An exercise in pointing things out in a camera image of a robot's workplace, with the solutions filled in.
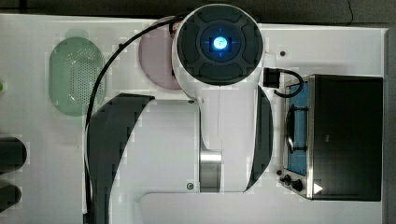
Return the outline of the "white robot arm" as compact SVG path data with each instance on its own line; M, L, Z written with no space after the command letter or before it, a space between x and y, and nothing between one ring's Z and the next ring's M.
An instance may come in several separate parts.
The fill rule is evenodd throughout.
M271 158L257 22L224 4L169 22L173 71L189 100L120 93L88 113L87 224L143 224L140 202L151 193L242 193Z

